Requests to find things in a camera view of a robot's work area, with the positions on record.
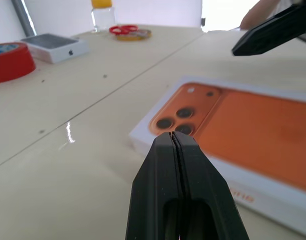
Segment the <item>clear bottle with orange cap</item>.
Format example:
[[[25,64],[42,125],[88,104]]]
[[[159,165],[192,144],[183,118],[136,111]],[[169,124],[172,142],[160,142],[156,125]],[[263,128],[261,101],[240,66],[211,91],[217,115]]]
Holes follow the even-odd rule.
[[[91,0],[91,18],[96,33],[108,32],[116,25],[115,8],[112,0]]]

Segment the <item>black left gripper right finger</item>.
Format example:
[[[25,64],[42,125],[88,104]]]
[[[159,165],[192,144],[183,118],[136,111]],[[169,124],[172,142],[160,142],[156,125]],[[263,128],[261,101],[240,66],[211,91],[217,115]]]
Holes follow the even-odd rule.
[[[227,182],[193,137],[173,133],[184,184],[180,240],[250,240]]]

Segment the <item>red round container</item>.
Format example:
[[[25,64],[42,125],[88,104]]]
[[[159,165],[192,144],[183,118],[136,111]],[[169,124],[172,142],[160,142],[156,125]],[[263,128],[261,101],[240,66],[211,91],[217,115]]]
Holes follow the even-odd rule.
[[[36,64],[27,44],[0,43],[0,83],[21,78],[35,69]]]

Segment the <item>red handled scissors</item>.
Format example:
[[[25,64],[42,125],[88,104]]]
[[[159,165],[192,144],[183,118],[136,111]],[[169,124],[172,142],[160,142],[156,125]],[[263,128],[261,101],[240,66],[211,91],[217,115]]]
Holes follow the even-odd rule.
[[[109,28],[109,32],[116,36],[128,35],[139,29],[137,25],[115,25]]]

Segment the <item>white phone box orange print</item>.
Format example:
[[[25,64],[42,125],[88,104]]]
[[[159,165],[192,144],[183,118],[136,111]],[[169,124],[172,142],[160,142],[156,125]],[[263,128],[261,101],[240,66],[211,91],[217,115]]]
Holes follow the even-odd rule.
[[[306,93],[183,77],[129,136],[146,155],[171,131],[197,141],[237,203],[306,236]]]

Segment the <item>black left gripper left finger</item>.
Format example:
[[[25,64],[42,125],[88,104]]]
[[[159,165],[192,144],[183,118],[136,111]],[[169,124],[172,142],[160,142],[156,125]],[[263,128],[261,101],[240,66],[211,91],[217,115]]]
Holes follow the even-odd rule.
[[[125,240],[179,240],[183,193],[171,133],[156,137],[131,188]]]

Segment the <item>yellow tape roll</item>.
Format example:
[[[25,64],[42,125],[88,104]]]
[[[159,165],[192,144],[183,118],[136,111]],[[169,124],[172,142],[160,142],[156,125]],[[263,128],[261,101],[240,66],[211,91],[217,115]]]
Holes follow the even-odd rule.
[[[117,35],[116,39],[123,42],[142,41],[150,38],[152,31],[148,29],[139,29],[137,31],[131,31],[128,34]]]

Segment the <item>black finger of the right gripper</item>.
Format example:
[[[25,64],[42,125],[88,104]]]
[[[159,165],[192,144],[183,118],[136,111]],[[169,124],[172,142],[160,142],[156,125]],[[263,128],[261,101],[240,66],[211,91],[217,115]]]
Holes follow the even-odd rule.
[[[293,39],[306,43],[306,4],[293,4],[248,30],[232,48],[232,54],[261,55]]]

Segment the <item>white Apple logo box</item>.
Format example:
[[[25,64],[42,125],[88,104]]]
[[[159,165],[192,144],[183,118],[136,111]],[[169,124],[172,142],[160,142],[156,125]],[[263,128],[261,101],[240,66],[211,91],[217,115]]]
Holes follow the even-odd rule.
[[[33,58],[49,64],[75,58],[90,51],[84,40],[51,33],[23,38],[21,42],[28,46]]]

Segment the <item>grey metal pole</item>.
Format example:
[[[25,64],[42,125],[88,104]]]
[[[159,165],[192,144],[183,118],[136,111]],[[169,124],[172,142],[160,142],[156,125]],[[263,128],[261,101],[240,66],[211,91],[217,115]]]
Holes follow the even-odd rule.
[[[11,0],[18,20],[24,31],[26,37],[32,37],[37,35],[37,31],[34,26],[34,22],[30,16],[29,10],[26,6],[25,0]]]

